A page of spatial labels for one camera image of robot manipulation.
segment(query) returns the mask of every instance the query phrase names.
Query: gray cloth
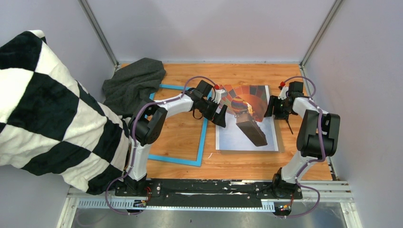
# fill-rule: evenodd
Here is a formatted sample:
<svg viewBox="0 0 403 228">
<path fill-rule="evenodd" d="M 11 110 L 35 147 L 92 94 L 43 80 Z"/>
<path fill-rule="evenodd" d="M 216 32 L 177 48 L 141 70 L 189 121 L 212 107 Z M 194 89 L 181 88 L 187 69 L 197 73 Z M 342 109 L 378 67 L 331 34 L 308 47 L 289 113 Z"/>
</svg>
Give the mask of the gray cloth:
<svg viewBox="0 0 403 228">
<path fill-rule="evenodd" d="M 104 105 L 117 115 L 132 116 L 142 99 L 157 92 L 165 73 L 163 63 L 150 58 L 119 69 L 102 85 Z"/>
</svg>

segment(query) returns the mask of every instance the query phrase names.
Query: checkered blanket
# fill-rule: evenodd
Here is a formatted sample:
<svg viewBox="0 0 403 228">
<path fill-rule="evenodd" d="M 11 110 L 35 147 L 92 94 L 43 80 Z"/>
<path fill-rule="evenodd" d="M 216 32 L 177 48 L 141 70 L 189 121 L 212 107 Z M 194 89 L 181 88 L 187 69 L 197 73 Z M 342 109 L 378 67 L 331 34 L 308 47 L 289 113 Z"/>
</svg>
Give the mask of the checkered blanket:
<svg viewBox="0 0 403 228">
<path fill-rule="evenodd" d="M 122 175 L 128 148 L 125 121 L 70 76 L 42 31 L 0 47 L 0 165 L 100 194 Z"/>
</svg>

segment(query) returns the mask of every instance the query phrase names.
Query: white wall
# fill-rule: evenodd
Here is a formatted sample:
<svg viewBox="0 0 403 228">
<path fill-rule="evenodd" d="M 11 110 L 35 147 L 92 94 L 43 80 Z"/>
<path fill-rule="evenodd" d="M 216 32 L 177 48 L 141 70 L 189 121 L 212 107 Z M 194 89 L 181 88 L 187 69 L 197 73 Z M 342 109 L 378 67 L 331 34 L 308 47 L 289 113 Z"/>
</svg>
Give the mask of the white wall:
<svg viewBox="0 0 403 228">
<path fill-rule="evenodd" d="M 363 227 L 401 227 L 403 2 L 346 0 L 307 65 L 341 117 L 333 158 Z"/>
<path fill-rule="evenodd" d="M 72 76 L 96 99 L 103 98 L 102 83 L 114 68 L 78 1 L 4 1 L 0 28 L 0 46 L 25 30 L 43 30 Z M 67 191 L 61 176 L 0 167 L 0 227 L 55 227 Z"/>
<path fill-rule="evenodd" d="M 89 0 L 119 61 L 300 61 L 334 0 Z"/>
</svg>

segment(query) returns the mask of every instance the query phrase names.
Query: blue frame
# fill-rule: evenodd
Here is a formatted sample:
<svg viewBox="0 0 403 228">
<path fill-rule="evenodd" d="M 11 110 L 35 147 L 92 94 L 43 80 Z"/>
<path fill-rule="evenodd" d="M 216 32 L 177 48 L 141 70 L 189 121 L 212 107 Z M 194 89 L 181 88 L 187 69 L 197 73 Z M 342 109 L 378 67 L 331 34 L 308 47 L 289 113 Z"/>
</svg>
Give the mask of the blue frame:
<svg viewBox="0 0 403 228">
<path fill-rule="evenodd" d="M 178 86 L 178 85 L 161 84 L 160 88 L 183 90 L 183 86 Z M 154 97 L 155 97 L 155 93 L 150 94 L 150 99 L 151 100 L 153 100 Z M 203 119 L 203 125 L 201 126 L 199 150 L 197 151 L 197 159 L 195 161 L 188 160 L 188 159 L 181 159 L 181 158 L 171 158 L 171 157 L 165 157 L 165 156 L 153 155 L 153 154 L 148 155 L 148 159 L 162 161 L 162 162 L 176 163 L 176 164 L 181 164 L 181 165 L 191 165 L 191 166 L 200 167 L 202 165 L 201 162 L 202 162 L 202 159 L 203 159 L 204 142 L 206 141 L 207 123 L 208 123 L 208 120 L 206 118 L 204 118 Z"/>
</svg>

